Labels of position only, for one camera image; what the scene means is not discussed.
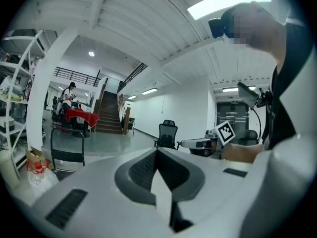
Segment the black mesh chair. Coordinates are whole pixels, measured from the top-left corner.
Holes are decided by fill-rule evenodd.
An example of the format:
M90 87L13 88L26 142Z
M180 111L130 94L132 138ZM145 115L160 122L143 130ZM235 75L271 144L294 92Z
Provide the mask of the black mesh chair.
M256 145L258 144L258 134L254 130L246 129L244 136L238 139L239 145Z
M53 172L57 176L57 179L59 181L61 181L61 180L65 179L67 176L74 173L75 171L56 168L55 160L78 162L78 163L82 163L83 167L84 167L85 166L85 155L84 155L85 138L84 138L83 133L81 133L77 130L74 130L74 129L68 129L68 130L73 131L73 132L76 131L81 135L81 137L82 137L81 153L56 150L56 149L53 149L53 132L54 132L54 130L56 130L56 128L52 129L52 131L51 131L51 155L52 155L52 163L53 163L53 167L54 167Z
M159 138L154 140L154 146L168 147L175 149L175 136L178 127L175 126L174 121L165 120L161 123L159 128Z

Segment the cardboard box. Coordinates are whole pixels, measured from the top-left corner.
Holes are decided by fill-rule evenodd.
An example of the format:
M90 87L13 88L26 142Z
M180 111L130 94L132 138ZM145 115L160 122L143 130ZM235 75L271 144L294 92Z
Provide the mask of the cardboard box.
M42 164L42 166L45 166L47 168L49 168L50 170L53 169L53 165L50 161L46 160L43 153L38 150L38 149L35 149L33 147L31 147L31 151L29 150L26 150L26 159L27 161L29 161L29 169L30 170L35 170L35 167L34 167L34 163L35 162L40 162Z

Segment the table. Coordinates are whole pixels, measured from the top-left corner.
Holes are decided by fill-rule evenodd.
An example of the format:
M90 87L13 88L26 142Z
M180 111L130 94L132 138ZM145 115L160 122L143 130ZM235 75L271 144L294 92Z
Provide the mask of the table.
M100 119L100 116L98 114L85 112L81 110L75 110L75 109L68 109L66 112L66 120L69 122L71 118L73 117L80 117L85 120L84 122L84 129L83 134L84 137L89 137L88 132L88 125L90 128L94 127L97 124L97 121ZM75 137L81 137L81 135L77 135L76 133L73 133Z

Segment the fluorescent light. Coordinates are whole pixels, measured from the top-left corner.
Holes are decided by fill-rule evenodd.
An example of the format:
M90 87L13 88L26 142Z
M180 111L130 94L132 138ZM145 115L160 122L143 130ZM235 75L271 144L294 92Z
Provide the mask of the fluorescent light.
M250 90L255 90L255 86L249 86L249 89ZM226 93L226 92L236 92L236 91L239 91L239 89L237 87L230 87L230 88L223 88L222 89L222 92L223 93Z
M187 10L194 19L199 19L215 11L234 6L241 2L271 2L272 0L203 0Z
M223 88L222 92L226 93L226 92L236 92L238 91L238 87L232 87L232 88Z
M148 91L146 91L146 92L143 92L142 94L143 94L143 95L146 95L146 94L148 94L148 93L153 93L153 92L155 92L155 91L157 91L157 88L152 88L152 89L150 89L150 90L148 90Z

